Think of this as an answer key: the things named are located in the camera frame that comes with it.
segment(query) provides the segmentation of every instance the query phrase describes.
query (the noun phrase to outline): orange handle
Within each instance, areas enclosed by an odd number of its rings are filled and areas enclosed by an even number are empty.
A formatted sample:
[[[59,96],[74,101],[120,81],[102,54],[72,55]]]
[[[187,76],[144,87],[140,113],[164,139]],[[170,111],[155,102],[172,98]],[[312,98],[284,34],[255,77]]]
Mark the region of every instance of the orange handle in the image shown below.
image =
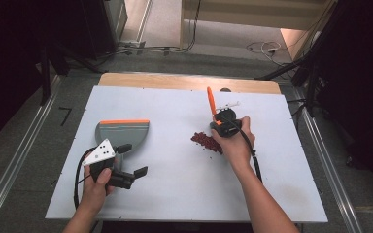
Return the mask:
[[[217,111],[215,110],[214,96],[213,96],[212,90],[209,86],[207,87],[207,93],[208,93],[208,100],[210,101],[211,113],[213,115],[215,115],[217,113]]]
[[[215,120],[215,115],[217,114],[217,111],[215,109],[214,96],[213,96],[212,90],[209,86],[207,87],[207,93],[208,93],[208,101],[210,102],[211,113],[213,114],[213,122],[215,122],[217,125],[220,125],[220,121]]]

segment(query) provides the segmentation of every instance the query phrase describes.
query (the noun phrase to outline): black cloth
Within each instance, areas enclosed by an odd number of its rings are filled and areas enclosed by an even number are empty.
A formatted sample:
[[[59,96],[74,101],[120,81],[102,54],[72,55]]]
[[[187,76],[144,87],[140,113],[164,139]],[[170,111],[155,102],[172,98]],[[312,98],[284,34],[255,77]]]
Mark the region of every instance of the black cloth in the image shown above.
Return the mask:
[[[24,1],[0,1],[0,131],[42,84],[39,47]]]
[[[250,223],[104,221],[102,233],[252,233]]]
[[[322,45],[327,85],[317,98],[353,138],[353,160],[373,172],[373,1],[350,3]]]

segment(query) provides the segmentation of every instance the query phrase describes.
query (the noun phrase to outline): red crumbs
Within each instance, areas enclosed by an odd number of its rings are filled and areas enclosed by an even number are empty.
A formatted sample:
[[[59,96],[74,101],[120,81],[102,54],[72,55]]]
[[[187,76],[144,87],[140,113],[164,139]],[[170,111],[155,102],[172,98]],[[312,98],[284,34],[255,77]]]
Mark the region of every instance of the red crumbs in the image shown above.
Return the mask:
[[[206,149],[218,152],[222,154],[222,147],[213,137],[208,137],[204,132],[195,133],[192,138],[193,142],[199,143],[201,146],[204,146]]]

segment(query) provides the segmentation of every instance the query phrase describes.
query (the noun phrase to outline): white table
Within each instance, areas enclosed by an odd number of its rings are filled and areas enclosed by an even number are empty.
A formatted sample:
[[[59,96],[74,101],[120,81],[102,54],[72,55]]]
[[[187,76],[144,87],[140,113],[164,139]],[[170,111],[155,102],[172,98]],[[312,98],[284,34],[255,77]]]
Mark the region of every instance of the white table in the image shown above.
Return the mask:
[[[327,222],[320,196],[283,95],[214,91],[217,105],[240,101],[238,117],[250,116],[264,185],[294,222]],[[107,198],[98,217],[142,221],[249,221],[238,180],[223,156],[190,140],[209,135],[205,91],[96,86],[69,151],[46,218],[75,212],[73,184],[79,158],[96,146],[102,119],[148,118],[149,134],[125,155],[123,170],[149,166],[130,190]]]

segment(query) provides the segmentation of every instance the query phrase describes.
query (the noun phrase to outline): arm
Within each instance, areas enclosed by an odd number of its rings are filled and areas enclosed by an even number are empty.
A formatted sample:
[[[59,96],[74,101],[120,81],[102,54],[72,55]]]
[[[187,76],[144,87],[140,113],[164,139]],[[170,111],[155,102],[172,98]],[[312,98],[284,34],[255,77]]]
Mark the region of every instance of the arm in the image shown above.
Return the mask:
[[[250,118],[242,119],[242,130],[254,146],[255,135],[250,130]],[[254,232],[298,232],[286,213],[256,177],[250,165],[250,152],[241,134],[222,138],[212,130],[241,183]]]
[[[90,174],[89,171],[89,166],[85,166],[84,177]],[[110,186],[107,191],[105,190],[105,184],[108,182],[110,177],[111,170],[106,168],[99,175],[96,182],[93,181],[93,178],[84,180],[83,198],[78,209],[75,211],[74,216],[63,230],[63,233],[81,233],[90,231],[91,224],[95,219],[95,216],[101,210],[106,195],[111,193],[113,190]]]

